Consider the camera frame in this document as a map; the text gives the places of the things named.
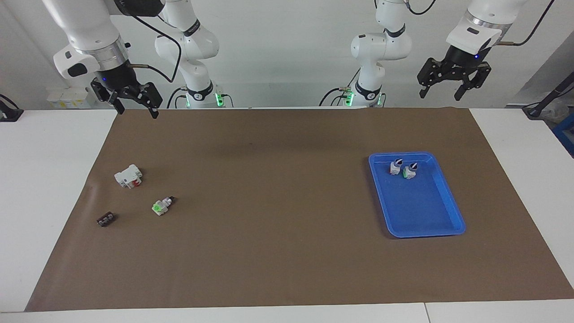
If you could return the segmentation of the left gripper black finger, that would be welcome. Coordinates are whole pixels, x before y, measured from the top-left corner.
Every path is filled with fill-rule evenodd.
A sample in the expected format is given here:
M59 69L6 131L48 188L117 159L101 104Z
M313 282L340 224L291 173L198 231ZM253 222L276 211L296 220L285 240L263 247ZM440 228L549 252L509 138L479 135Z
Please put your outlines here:
M454 94L456 101L460 101L462 96L473 88L481 88L490 74L491 67L488 62L482 62L476 67L455 67L455 76L462 81Z
M432 57L426 60L417 75L418 83L422 86L419 91L420 98L424 99L431 86L443 81L444 67L444 61L437 61Z

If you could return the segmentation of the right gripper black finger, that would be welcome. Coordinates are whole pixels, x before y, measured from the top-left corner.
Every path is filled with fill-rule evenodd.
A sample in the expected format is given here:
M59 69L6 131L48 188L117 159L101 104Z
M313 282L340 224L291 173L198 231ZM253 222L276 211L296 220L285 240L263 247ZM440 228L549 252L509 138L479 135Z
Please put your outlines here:
M148 109L152 119L159 116L159 108L163 102L158 89L153 83L139 85L136 102Z
M91 87L98 101L112 106L120 115L125 112L125 107L118 98L118 93L115 90L105 88L98 79L92 80Z

